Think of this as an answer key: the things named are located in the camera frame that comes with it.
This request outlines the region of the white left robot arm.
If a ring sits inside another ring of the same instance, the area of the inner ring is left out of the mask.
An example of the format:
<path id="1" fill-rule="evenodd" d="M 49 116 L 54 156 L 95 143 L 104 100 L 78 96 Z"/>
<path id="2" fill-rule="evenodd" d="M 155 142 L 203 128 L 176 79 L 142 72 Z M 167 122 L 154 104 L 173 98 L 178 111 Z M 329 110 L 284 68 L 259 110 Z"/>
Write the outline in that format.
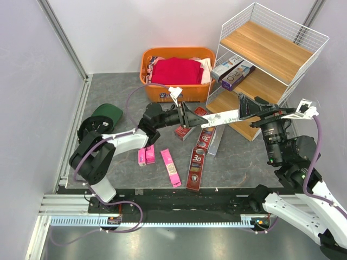
<path id="1" fill-rule="evenodd" d="M 174 125 L 195 127 L 207 123 L 206 118 L 191 111 L 184 102 L 172 105 L 168 110 L 163 110 L 159 103 L 150 103 L 138 126 L 130 131 L 106 135 L 96 131 L 88 133 L 70 157 L 69 165 L 100 199 L 100 207 L 113 213 L 119 207 L 119 200 L 106 177 L 113 157 L 153 145 L 160 137 L 160 128 Z"/>

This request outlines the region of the purple white toothpaste box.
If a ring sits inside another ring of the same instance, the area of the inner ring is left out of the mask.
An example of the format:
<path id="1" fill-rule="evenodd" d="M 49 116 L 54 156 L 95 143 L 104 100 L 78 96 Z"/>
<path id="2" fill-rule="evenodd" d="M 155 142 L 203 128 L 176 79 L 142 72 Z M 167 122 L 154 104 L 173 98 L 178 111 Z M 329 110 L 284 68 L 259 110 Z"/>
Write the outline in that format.
<path id="1" fill-rule="evenodd" d="M 238 55 L 233 55 L 229 59 L 221 62 L 211 71 L 211 77 L 216 81 L 221 81 L 228 73 L 230 73 L 238 64 L 243 61 L 243 58 Z"/>

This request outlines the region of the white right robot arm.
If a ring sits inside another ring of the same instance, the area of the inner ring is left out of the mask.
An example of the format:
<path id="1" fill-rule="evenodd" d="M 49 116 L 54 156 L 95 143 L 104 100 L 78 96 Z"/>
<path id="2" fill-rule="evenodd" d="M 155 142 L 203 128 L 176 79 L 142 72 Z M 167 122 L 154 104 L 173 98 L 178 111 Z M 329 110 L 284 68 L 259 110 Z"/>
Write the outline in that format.
<path id="1" fill-rule="evenodd" d="M 297 108 L 281 108 L 260 97 L 240 93 L 240 120 L 258 116 L 251 127 L 261 129 L 268 164 L 275 167 L 281 185 L 291 190 L 313 211 L 308 214 L 284 201 L 275 191 L 258 185 L 245 199 L 244 207 L 254 213 L 266 212 L 288 222 L 314 240 L 328 259 L 346 259 L 346 210 L 335 199 L 315 169 L 320 157 L 322 127 L 312 101 L 302 99 Z M 285 123 L 314 120 L 317 138 L 301 135 L 288 138 Z"/>

